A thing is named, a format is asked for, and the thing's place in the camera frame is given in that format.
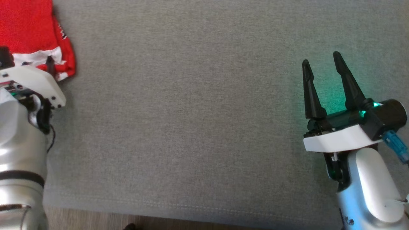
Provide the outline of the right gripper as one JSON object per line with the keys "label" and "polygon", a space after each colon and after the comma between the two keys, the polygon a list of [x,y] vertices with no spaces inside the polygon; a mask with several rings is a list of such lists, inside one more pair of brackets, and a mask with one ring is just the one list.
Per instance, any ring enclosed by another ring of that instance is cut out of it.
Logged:
{"label": "right gripper", "polygon": [[303,139],[305,150],[309,152],[334,153],[357,150],[378,144],[387,132],[397,132],[407,123],[405,107],[397,100],[389,99],[374,102],[366,100],[352,72],[340,52],[333,52],[337,73],[341,76],[345,107],[347,110],[330,115],[321,106],[315,85],[314,75],[307,59],[302,62],[304,105],[306,119],[323,120],[316,123],[317,129],[307,132]]}

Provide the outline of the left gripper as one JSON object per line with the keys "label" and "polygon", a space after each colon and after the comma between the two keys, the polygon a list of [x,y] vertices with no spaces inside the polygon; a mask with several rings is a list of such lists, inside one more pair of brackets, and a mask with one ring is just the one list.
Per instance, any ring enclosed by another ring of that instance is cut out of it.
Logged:
{"label": "left gripper", "polygon": [[57,70],[52,56],[46,59],[46,72],[30,65],[9,67],[1,70],[1,83],[14,81],[43,98],[49,99],[54,108],[66,105],[66,97],[53,77]]}

